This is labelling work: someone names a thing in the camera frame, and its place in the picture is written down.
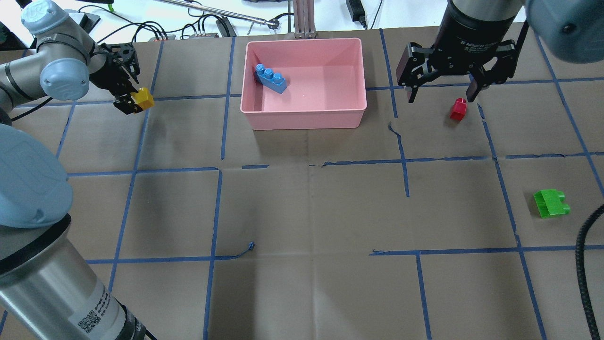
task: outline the qr code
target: qr code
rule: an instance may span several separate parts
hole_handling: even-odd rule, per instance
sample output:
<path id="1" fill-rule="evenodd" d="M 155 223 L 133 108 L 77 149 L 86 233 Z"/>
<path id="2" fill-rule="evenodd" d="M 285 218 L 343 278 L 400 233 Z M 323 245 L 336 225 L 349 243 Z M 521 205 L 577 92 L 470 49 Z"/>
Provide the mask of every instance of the qr code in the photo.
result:
<path id="1" fill-rule="evenodd" d="M 99 322 L 101 322 L 101 318 L 99 318 L 91 310 L 90 312 L 88 312 L 88 315 L 86 315 L 85 318 L 83 318 L 80 322 L 77 323 L 77 325 L 80 326 L 80 328 L 83 329 L 84 332 L 86 332 L 88 334 L 88 333 L 92 332 L 94 327 L 96 327 Z"/>

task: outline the yellow block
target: yellow block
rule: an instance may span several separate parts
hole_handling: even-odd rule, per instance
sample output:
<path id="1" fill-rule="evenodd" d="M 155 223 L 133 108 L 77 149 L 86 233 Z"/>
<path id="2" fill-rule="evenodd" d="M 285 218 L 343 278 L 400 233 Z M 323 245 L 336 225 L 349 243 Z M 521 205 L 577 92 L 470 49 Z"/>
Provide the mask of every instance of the yellow block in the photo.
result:
<path id="1" fill-rule="evenodd" d="M 134 99 L 134 102 L 143 110 L 152 108 L 155 105 L 155 102 L 153 101 L 153 96 L 149 92 L 149 89 L 146 87 L 142 87 L 138 89 L 138 93 L 132 92 L 130 95 Z"/>

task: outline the blue tape grid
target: blue tape grid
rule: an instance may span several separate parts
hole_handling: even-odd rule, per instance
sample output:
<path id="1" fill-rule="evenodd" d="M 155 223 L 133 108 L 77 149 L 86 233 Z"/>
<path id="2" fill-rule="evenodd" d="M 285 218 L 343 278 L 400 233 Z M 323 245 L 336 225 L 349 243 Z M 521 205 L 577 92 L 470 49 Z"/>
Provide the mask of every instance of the blue tape grid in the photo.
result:
<path id="1" fill-rule="evenodd" d="M 393 74 L 391 72 L 391 68 L 390 68 L 390 60 L 388 58 L 388 50 L 387 50 L 387 46 L 386 46 L 386 41 L 385 41 L 385 37 L 384 37 L 384 32 L 380 29 L 380 36 L 381 36 L 381 41 L 382 41 L 382 48 L 384 50 L 384 58 L 386 61 L 386 65 L 387 65 L 387 71 L 388 71 L 388 82 L 389 82 L 389 86 L 386 87 L 373 87 L 373 88 L 367 88 L 367 91 L 385 91 L 388 90 L 390 91 L 391 94 L 391 100 L 392 100 L 392 106 L 393 106 L 393 113 L 394 113 L 394 117 L 398 118 L 398 112 L 397 112 L 397 104 L 396 104 L 396 98 L 394 95 L 394 90 L 398 90 L 398 89 L 402 89 L 402 87 L 396 86 L 393 82 Z M 226 140 L 227 140 L 227 127 L 228 127 L 228 110 L 229 110 L 229 105 L 230 105 L 230 98 L 235 98 L 235 97 L 241 97 L 241 94 L 233 94 L 231 93 L 231 81 L 232 81 L 232 71 L 233 71 L 233 55 L 234 55 L 234 46 L 235 46 L 235 39 L 236 38 L 232 38 L 231 41 L 231 51 L 230 51 L 230 63 L 229 63 L 229 72 L 228 72 L 228 85 L 227 85 L 227 90 L 226 90 L 226 94 L 219 94 L 219 95 L 209 95 L 209 96 L 182 96 L 182 97 L 159 97 L 156 98 L 155 100 L 157 101 L 168 101 L 168 100 L 187 100 L 187 99 L 212 99 L 212 98 L 225 98 L 225 116 L 224 116 L 224 123 L 223 123 L 223 139 L 222 139 L 222 145 L 221 145 L 221 158 L 224 159 L 225 158 L 225 148 L 226 148 Z M 574 121 L 573 115 L 571 113 L 571 110 L 567 104 L 567 101 L 564 97 L 564 94 L 562 92 L 562 89 L 560 87 L 560 83 L 562 82 L 589 82 L 589 81 L 604 81 L 604 77 L 591 77 L 591 78 L 577 78 L 577 79 L 557 79 L 556 75 L 553 71 L 553 68 L 551 66 L 551 63 L 548 60 L 548 57 L 545 53 L 545 50 L 543 49 L 543 46 L 541 44 L 541 41 L 538 39 L 538 45 L 539 48 L 541 49 L 542 55 L 548 65 L 548 68 L 550 70 L 550 73 L 552 75 L 552 80 L 522 80 L 522 81 L 508 81 L 504 84 L 505 85 L 516 85 L 516 84 L 530 84 L 530 83 L 554 83 L 556 85 L 556 88 L 558 90 L 558 93 L 560 95 L 561 101 L 565 107 L 565 110 L 567 112 L 567 115 L 569 117 L 569 120 L 571 122 L 571 124 L 573 125 L 573 128 L 575 130 L 575 133 L 577 134 L 577 138 L 579 139 L 580 144 L 582 145 L 583 148 L 583 152 L 578 153 L 578 154 L 542 154 L 542 155 L 507 155 L 505 156 L 505 159 L 532 159 L 532 158 L 548 158 L 548 157 L 586 157 L 590 163 L 590 167 L 594 173 L 594 176 L 596 178 L 596 182 L 600 188 L 600 191 L 602 192 L 602 195 L 604 195 L 604 188 L 602 186 L 602 182 L 600 180 L 599 174 L 594 166 L 593 160 L 592 160 L 592 156 L 603 156 L 604 152 L 589 152 L 588 148 L 586 147 L 586 144 L 580 134 L 580 131 Z M 160 60 L 161 60 L 161 54 L 163 51 L 163 47 L 164 44 L 163 42 L 160 45 L 159 48 L 159 54 L 158 54 L 158 60 L 156 63 L 156 68 L 155 68 L 155 72 L 154 72 L 154 76 L 153 76 L 153 82 L 152 82 L 152 86 L 151 86 L 151 93 L 153 93 L 153 90 L 155 89 L 155 81 L 157 78 L 157 74 L 159 71 L 159 65 L 160 65 Z M 424 85 L 423 87 L 466 87 L 468 86 L 469 83 L 450 83 L 450 84 L 427 84 Z M 65 139 L 67 137 L 67 132 L 69 130 L 69 126 L 71 124 L 72 118 L 73 118 L 73 114 L 74 114 L 74 110 L 76 108 L 77 105 L 95 105 L 95 104 L 107 104 L 107 103 L 111 103 L 110 100 L 102 100 L 102 101 L 93 101 L 93 102 L 74 102 L 74 103 L 49 103 L 47 106 L 70 106 L 70 112 L 69 112 L 69 117 L 65 126 L 65 129 L 63 131 L 63 135 L 61 138 L 61 141 L 59 143 L 57 152 L 56 152 L 56 156 L 59 157 L 61 150 L 64 146 L 65 143 Z M 34 107 L 35 104 L 27 104 L 27 105 L 21 105 L 20 107 L 23 108 L 28 108 L 28 107 Z M 482 118 L 484 118 L 484 112 L 482 110 L 482 107 L 480 108 L 481 111 L 481 115 Z M 105 175 L 131 175 L 132 179 L 130 181 L 130 188 L 129 188 L 129 193 L 127 196 L 127 201 L 126 201 L 126 207 L 124 208 L 124 215 L 123 215 L 123 221 L 122 221 L 122 225 L 121 225 L 121 229 L 120 229 L 120 236 L 118 239 L 118 244 L 116 247 L 116 252 L 115 252 L 115 256 L 113 259 L 99 259 L 99 260 L 88 260 L 87 262 L 89 264 L 113 264 L 112 267 L 112 273 L 111 273 L 111 280 L 109 283 L 109 290 L 112 289 L 114 280 L 115 280 L 115 271 L 117 268 L 117 264 L 122 264 L 122 263 L 166 263 L 166 262 L 195 262 L 195 261 L 208 261 L 210 262 L 210 272 L 208 274 L 208 289 L 207 289 L 207 298 L 206 298 L 206 306 L 205 306 L 205 318 L 204 318 L 204 340 L 206 340 L 208 338 L 208 326 L 209 326 L 209 318 L 210 318 L 210 303 L 211 303 L 211 288 L 212 288 L 212 282 L 213 282 L 213 269 L 214 269 L 214 264 L 216 261 L 225 261 L 225 260 L 231 260 L 233 258 L 237 258 L 238 256 L 243 255 L 236 255 L 236 256 L 216 256 L 216 240 L 217 240 L 217 228 L 218 228 L 218 222 L 219 222 L 219 212 L 220 212 L 220 193 L 222 190 L 222 171 L 218 168 L 214 168 L 214 167 L 205 167 L 205 168 L 180 168 L 180 169 L 153 169 L 153 170 L 138 170 L 138 162 L 140 160 L 140 154 L 141 154 L 141 149 L 142 149 L 142 145 L 143 145 L 143 141 L 144 141 L 144 135 L 145 135 L 145 131 L 146 131 L 146 126 L 148 123 L 148 118 L 149 118 L 149 110 L 146 111 L 145 113 L 145 119 L 144 119 L 144 123 L 143 123 L 143 127 L 141 130 L 141 137 L 140 137 L 140 143 L 139 143 L 139 148 L 137 151 L 137 157 L 136 157 L 136 161 L 135 161 L 135 166 L 133 168 L 132 171 L 117 171 L 117 172 L 88 172 L 88 173 L 75 173 L 75 174 L 70 174 L 70 177 L 87 177 L 87 176 L 105 176 Z M 545 330 L 543 327 L 543 323 L 541 321 L 541 316 L 540 316 L 540 312 L 538 309 L 538 305 L 536 302 L 536 298 L 535 298 L 535 294 L 533 291 L 533 287 L 532 287 L 532 283 L 530 281 L 530 275 L 529 275 L 529 270 L 528 267 L 526 265 L 526 261 L 524 258 L 524 253 L 525 252 L 549 252 L 549 251 L 570 251 L 570 250 L 574 250 L 574 246 L 548 246 L 548 247 L 523 247 L 520 239 L 518 237 L 518 235 L 516 234 L 516 224 L 515 224 L 515 220 L 513 217 L 513 213 L 512 213 L 512 209 L 511 209 L 511 205 L 509 203 L 509 198 L 507 197 L 507 190 L 505 188 L 505 183 L 503 180 L 503 175 L 501 174 L 501 169 L 499 167 L 498 164 L 498 159 L 496 157 L 495 154 L 495 148 L 494 145 L 492 143 L 492 140 L 490 138 L 490 132 L 488 131 L 488 125 L 486 123 L 486 120 L 483 122 L 484 124 L 484 128 L 485 128 L 485 133 L 487 134 L 487 138 L 489 139 L 489 144 L 492 150 L 492 154 L 493 154 L 493 160 L 495 161 L 495 167 L 496 170 L 498 172 L 498 176 L 500 179 L 500 185 L 501 185 L 501 189 L 502 189 L 502 193 L 504 195 L 504 199 L 506 201 L 506 207 L 508 209 L 508 214 L 510 217 L 510 223 L 512 224 L 512 230 L 515 234 L 516 237 L 516 242 L 517 242 L 517 247 L 511 247 L 511 248 L 487 248 L 487 249 L 436 249 L 436 250 L 392 250 L 392 251 L 374 251 L 372 254 L 370 254 L 371 256 L 396 256 L 396 255 L 412 255 L 416 257 L 416 263 L 417 263 L 417 273 L 418 273 L 418 280 L 419 280 L 419 286 L 420 286 L 420 296 L 422 299 L 422 308 L 423 308 L 423 314 L 424 314 L 424 321 L 425 321 L 425 327 L 426 327 L 426 335 L 427 338 L 429 340 L 431 340 L 432 335 L 431 335 L 431 329 L 430 329 L 430 323 L 429 323 L 429 315 L 428 315 L 428 305 L 426 302 L 426 293 L 425 293 L 425 289 L 424 289 L 424 284 L 423 284 L 423 272 L 422 272 L 422 264 L 421 264 L 421 255 L 435 255 L 435 254 L 461 254 L 461 253 L 509 253 L 509 252 L 517 252 L 520 255 L 521 258 L 521 262 L 522 262 L 522 268 L 523 271 L 525 273 L 525 278 L 527 280 L 527 285 L 529 287 L 529 293 L 531 296 L 531 300 L 533 303 L 533 308 L 535 310 L 535 315 L 538 321 L 538 325 L 539 325 L 539 331 L 541 332 L 541 336 L 542 339 L 545 340 L 547 337 L 545 335 Z M 402 141 L 401 141 L 401 136 L 400 134 L 398 134 L 397 132 L 394 132 L 397 134 L 397 141 L 399 144 L 399 151 L 401 153 L 401 158 L 400 159 L 396 159 L 396 160 L 363 160 L 363 161 L 339 161 L 339 162 L 325 162 L 325 164 L 323 164 L 323 166 L 339 166 L 339 165 L 372 165 L 372 164 L 389 164 L 389 163 L 401 163 L 402 167 L 403 167 L 403 177 L 405 180 L 405 192 L 407 197 L 409 197 L 409 184 L 408 184 L 408 174 L 407 174 L 407 170 L 406 170 L 406 164 L 407 163 L 412 163 L 412 162 L 434 162 L 434 161 L 465 161 L 465 160 L 485 160 L 487 159 L 487 157 L 485 156 L 475 156 L 475 157 L 445 157 L 442 159 L 434 159 L 434 158 L 419 158 L 419 159 L 406 159 L 405 158 L 405 154 L 404 154 L 404 149 L 403 149 L 403 145 L 402 145 Z M 242 166 L 242 169 L 265 169 L 267 168 L 269 165 L 244 165 Z M 130 201 L 132 198 L 132 192 L 133 192 L 133 187 L 134 187 L 134 183 L 135 183 L 135 179 L 136 179 L 136 175 L 137 174 L 148 174 L 148 173 L 162 173 L 162 172 L 193 172 L 193 171 L 218 171 L 219 172 L 219 181 L 218 181 L 218 187 L 217 187 L 217 197 L 216 197 L 216 208 L 215 208 L 215 212 L 214 212 L 214 235 L 213 235 L 213 239 L 212 239 L 212 250 L 211 250 L 211 255 L 209 257 L 174 257 L 174 258 L 119 258 L 119 253 L 120 253 L 120 249 L 121 249 L 121 242 L 123 239 L 123 232 L 124 232 L 124 228 L 126 225 L 126 219 L 127 219 L 127 215 L 128 215 L 128 210 L 129 210 L 129 205 L 130 205 Z M 604 250 L 604 245 L 592 245 L 592 246 L 586 246 L 586 249 L 598 249 L 598 250 Z M 7 313 L 5 312 L 2 316 L 2 319 L 0 321 L 0 334 L 2 332 L 2 328 L 4 326 L 5 320 L 7 317 Z"/>

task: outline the white floor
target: white floor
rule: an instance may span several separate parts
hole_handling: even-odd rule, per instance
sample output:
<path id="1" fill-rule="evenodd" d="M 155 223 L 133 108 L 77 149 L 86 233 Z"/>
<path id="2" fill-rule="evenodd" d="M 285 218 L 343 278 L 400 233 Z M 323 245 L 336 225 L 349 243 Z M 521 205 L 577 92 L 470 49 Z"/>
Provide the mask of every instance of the white floor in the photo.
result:
<path id="1" fill-rule="evenodd" d="M 77 10 L 89 3 L 75 0 L 54 0 L 63 8 Z M 367 22 L 369 26 L 373 23 L 376 10 L 380 0 L 362 0 L 367 13 Z M 247 2 L 244 0 L 201 0 L 203 5 L 220 8 L 223 10 L 243 13 L 263 19 L 272 19 L 280 13 L 288 11 L 288 2 Z M 376 18 L 374 28 L 394 28 L 394 27 L 422 27 L 437 26 L 440 24 L 444 13 L 447 0 L 384 0 L 382 8 Z M 0 21 L 8 26 L 26 43 L 30 43 L 32 38 L 19 21 L 20 8 L 14 0 L 0 0 Z M 175 5 L 164 4 L 154 0 L 115 0 L 115 12 L 135 22 L 157 21 L 166 30 L 175 30 L 188 22 L 196 19 L 187 14 L 187 10 Z M 91 36 L 94 39 L 101 39 L 110 32 L 126 24 L 120 18 L 112 16 L 98 8 L 89 7 L 84 9 L 90 13 L 100 15 L 101 22 L 92 31 Z M 523 21 L 525 18 L 524 10 L 520 12 L 517 21 Z M 237 35 L 248 34 L 250 23 L 230 19 Z M 214 20 L 209 19 L 206 22 L 206 31 L 217 31 Z M 358 22 L 352 22 L 345 0 L 315 0 L 315 23 L 319 31 L 345 31 L 362 30 Z M 254 25 L 250 35 L 263 35 L 286 33 L 287 17 L 281 19 L 281 27 L 277 31 L 271 31 L 266 26 Z M 107 39 L 108 43 L 127 42 L 132 39 L 135 27 L 126 28 L 119 33 Z M 148 31 L 143 31 L 138 35 L 139 41 L 146 41 L 153 37 Z"/>

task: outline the white label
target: white label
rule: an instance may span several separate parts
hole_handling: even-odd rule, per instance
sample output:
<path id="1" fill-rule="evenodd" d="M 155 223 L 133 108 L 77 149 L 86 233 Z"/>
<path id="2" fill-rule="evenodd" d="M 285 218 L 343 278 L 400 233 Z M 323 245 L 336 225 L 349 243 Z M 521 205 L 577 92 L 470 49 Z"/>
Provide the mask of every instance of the white label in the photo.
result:
<path id="1" fill-rule="evenodd" d="M 75 311 L 69 322 L 90 340 L 116 339 L 124 326 L 126 315 L 104 284 L 97 284 L 88 300 Z"/>

